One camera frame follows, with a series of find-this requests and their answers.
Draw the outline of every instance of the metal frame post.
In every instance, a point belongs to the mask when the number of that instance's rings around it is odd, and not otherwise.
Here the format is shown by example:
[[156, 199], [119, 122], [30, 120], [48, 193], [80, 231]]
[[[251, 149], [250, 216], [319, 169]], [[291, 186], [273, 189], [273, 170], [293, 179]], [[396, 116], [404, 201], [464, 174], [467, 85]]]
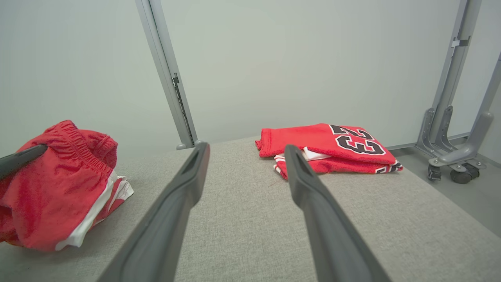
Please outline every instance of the metal frame post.
[[451, 45], [447, 51], [447, 58], [442, 70], [437, 96], [433, 102], [433, 107], [436, 111], [431, 124], [430, 140], [434, 144], [442, 144], [443, 138], [440, 133], [443, 127], [440, 128], [440, 126], [446, 114], [446, 109], [451, 106], [456, 93], [457, 84], [459, 83], [468, 53], [469, 43], [475, 29], [478, 12], [480, 11], [480, 5], [481, 0], [462, 0], [459, 5], [456, 23], [452, 31]]
[[487, 135], [487, 131], [489, 129], [494, 116], [489, 112], [490, 106], [492, 105], [492, 101], [497, 93], [499, 85], [501, 84], [501, 54], [498, 57], [496, 66], [494, 68], [494, 72], [492, 73], [492, 77], [489, 82], [489, 86], [487, 91], [485, 92], [485, 96], [483, 98], [482, 104], [480, 106], [480, 110], [478, 111], [478, 115], [476, 117], [475, 123], [471, 129], [471, 134], [468, 137], [468, 140], [460, 149], [454, 148], [454, 150], [445, 150], [448, 152], [447, 154], [441, 154], [440, 152], [432, 151], [431, 148], [434, 147], [433, 144], [427, 144], [424, 142], [426, 140], [427, 127], [425, 126], [425, 122], [423, 122], [421, 140], [418, 142], [418, 148], [420, 148], [425, 153], [436, 158], [429, 159], [428, 166], [428, 178], [431, 180], [440, 180], [440, 167], [441, 166], [449, 166], [454, 171], [451, 173], [454, 181], [458, 183], [467, 183], [472, 178], [476, 178], [479, 176], [478, 170], [485, 169], [486, 165], [478, 160], [476, 160], [476, 156], [478, 153], [478, 149], [482, 145], [485, 136]]
[[195, 143], [197, 144], [200, 141], [196, 137], [160, 0], [152, 2], [149, 0], [136, 0], [136, 6], [181, 140], [181, 144], [177, 146], [177, 149], [192, 148]]

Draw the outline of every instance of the metal base leg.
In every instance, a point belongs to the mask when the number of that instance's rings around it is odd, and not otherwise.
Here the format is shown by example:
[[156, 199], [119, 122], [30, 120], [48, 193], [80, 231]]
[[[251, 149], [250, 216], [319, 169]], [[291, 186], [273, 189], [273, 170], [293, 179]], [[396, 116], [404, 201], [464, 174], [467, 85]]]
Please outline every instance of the metal base leg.
[[431, 122], [433, 121], [433, 115], [435, 114], [435, 109], [429, 108], [426, 113], [424, 113], [423, 124], [421, 125], [421, 131], [419, 132], [419, 138], [417, 139], [416, 147], [423, 151], [424, 153], [430, 155], [431, 157], [437, 157], [436, 149], [430, 142], [430, 130]]
[[429, 160], [430, 164], [436, 167], [440, 167], [475, 158], [476, 153], [478, 152], [478, 149], [480, 148], [480, 145], [482, 144], [493, 119], [494, 116], [490, 112], [482, 113], [478, 118], [477, 123], [473, 127], [468, 140], [461, 149], [439, 156], [436, 159], [431, 159]]
[[461, 149], [454, 147], [447, 138], [447, 131], [452, 116], [452, 106], [445, 109], [441, 121], [440, 134], [437, 135], [435, 144], [430, 142], [429, 137], [433, 115], [433, 108], [426, 111], [416, 144], [418, 149], [433, 157], [428, 160], [428, 179], [440, 180], [442, 175], [440, 167], [442, 166], [449, 166], [453, 169], [454, 173], [451, 173], [451, 178], [457, 183], [467, 183], [469, 182], [468, 179], [471, 180], [478, 177], [478, 170], [485, 169], [486, 165], [474, 158], [492, 122], [492, 114], [485, 112], [480, 116], [466, 144]]
[[178, 144], [178, 145], [176, 146], [176, 150], [184, 150], [184, 149], [186, 149], [186, 148], [187, 148], [187, 147], [186, 147], [186, 145], [185, 145], [185, 144], [183, 144], [183, 143]]
[[452, 117], [452, 105], [445, 108], [445, 111], [442, 116], [442, 121], [440, 122], [440, 127], [438, 128], [438, 134], [435, 139], [435, 146], [440, 149], [450, 153], [452, 151], [457, 150], [447, 138], [447, 131], [449, 130], [450, 119]]

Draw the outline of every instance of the pale gray wall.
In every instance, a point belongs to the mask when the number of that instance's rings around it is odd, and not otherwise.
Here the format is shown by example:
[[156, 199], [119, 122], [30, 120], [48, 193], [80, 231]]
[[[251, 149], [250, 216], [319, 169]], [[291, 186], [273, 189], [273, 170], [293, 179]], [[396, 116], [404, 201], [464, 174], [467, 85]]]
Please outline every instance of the pale gray wall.
[[501, 52], [501, 1], [482, 0], [461, 78], [452, 101], [449, 136], [470, 132]]
[[179, 143], [134, 0], [0, 2], [0, 156], [71, 119], [122, 158]]
[[460, 0], [162, 0], [199, 139], [320, 122], [417, 141]]

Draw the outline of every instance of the gray upholstered table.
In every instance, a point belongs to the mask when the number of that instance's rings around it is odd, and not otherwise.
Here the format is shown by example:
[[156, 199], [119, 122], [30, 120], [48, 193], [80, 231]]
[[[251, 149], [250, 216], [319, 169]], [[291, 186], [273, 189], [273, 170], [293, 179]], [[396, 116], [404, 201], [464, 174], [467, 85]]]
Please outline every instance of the gray upholstered table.
[[[81, 248], [0, 244], [1, 281], [95, 281], [191, 150], [119, 163], [135, 194]], [[211, 145], [177, 281], [315, 281], [302, 212], [254, 138]], [[499, 281], [501, 239], [410, 171], [320, 176], [394, 281]]]

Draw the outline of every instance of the clothing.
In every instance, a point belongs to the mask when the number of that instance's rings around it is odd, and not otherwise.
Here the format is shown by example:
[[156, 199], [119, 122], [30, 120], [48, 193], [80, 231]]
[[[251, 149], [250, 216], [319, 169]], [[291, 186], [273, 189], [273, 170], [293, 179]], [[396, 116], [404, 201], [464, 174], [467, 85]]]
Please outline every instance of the clothing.
[[0, 181], [0, 242], [42, 251], [80, 246], [87, 231], [133, 193], [113, 170], [118, 144], [70, 120], [18, 152], [39, 144], [48, 146], [43, 155]]
[[365, 129], [320, 123], [281, 129], [264, 128], [256, 141], [261, 157], [275, 156], [274, 169], [287, 179], [284, 151], [287, 144], [303, 150], [303, 156], [317, 173], [388, 173], [402, 165]]

